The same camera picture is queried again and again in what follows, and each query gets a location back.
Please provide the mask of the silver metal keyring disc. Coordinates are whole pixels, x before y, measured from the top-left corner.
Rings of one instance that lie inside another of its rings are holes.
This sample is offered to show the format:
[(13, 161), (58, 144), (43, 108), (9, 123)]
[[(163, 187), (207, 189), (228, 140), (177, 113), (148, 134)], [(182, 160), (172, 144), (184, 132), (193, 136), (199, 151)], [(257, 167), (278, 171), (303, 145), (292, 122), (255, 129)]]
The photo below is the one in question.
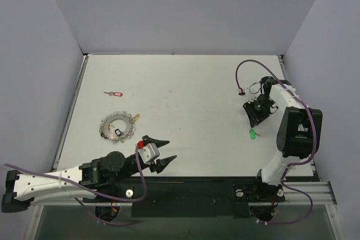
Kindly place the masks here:
[[(102, 119), (99, 127), (100, 136), (108, 139), (113, 143), (125, 142), (131, 139), (136, 131), (135, 123), (133, 122), (133, 115), (126, 111), (115, 111), (112, 114)], [(114, 132), (119, 129), (123, 132), (122, 136), (117, 136)]]

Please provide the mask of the key with green tag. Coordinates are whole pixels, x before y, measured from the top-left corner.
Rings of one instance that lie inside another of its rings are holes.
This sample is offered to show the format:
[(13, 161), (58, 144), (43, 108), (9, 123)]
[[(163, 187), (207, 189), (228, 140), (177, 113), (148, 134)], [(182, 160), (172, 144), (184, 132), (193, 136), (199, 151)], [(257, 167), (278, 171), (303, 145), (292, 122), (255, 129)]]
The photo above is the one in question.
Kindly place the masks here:
[(260, 137), (260, 135), (254, 129), (250, 129), (249, 134), (251, 140), (256, 140), (258, 137)]

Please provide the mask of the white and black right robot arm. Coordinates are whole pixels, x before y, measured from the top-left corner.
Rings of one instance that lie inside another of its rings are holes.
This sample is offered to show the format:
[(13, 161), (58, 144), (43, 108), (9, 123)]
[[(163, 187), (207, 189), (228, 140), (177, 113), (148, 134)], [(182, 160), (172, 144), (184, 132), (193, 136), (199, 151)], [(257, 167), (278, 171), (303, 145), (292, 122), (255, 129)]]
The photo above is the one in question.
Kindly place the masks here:
[(264, 200), (271, 194), (271, 186), (279, 186), (290, 169), (305, 165), (314, 157), (320, 146), (323, 113), (308, 107), (287, 80), (266, 76), (259, 84), (260, 95), (243, 104), (250, 127), (269, 118), (272, 109), (282, 112), (276, 136), (277, 152), (259, 171), (261, 180), (251, 186), (253, 197)]

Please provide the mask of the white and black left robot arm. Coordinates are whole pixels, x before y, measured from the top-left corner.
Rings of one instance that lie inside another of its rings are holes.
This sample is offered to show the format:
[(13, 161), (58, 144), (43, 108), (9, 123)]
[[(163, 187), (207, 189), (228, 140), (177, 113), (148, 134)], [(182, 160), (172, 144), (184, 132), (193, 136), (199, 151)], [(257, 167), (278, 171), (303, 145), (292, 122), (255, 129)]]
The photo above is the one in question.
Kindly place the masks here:
[[(85, 198), (95, 201), (115, 201), (133, 203), (147, 196), (144, 169), (161, 173), (176, 156), (160, 158), (159, 149), (169, 141), (153, 139), (147, 135), (136, 144), (135, 153), (126, 157), (119, 151), (112, 151), (104, 157), (75, 167), (51, 173), (35, 173), (9, 164), (5, 180), (5, 193), (2, 196), (3, 213), (22, 212), (31, 205), (52, 200)], [(143, 194), (121, 197), (116, 184), (139, 174)]]

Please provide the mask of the key with yellow tag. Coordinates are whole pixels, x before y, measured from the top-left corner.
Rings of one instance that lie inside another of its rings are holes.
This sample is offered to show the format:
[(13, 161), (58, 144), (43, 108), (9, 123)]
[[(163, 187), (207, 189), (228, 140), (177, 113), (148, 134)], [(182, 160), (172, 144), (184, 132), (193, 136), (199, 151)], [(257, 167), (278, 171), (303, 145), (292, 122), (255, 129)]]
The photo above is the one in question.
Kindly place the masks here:
[(139, 118), (140, 118), (140, 114), (134, 115), (134, 117), (133, 117), (133, 122), (136, 123)]

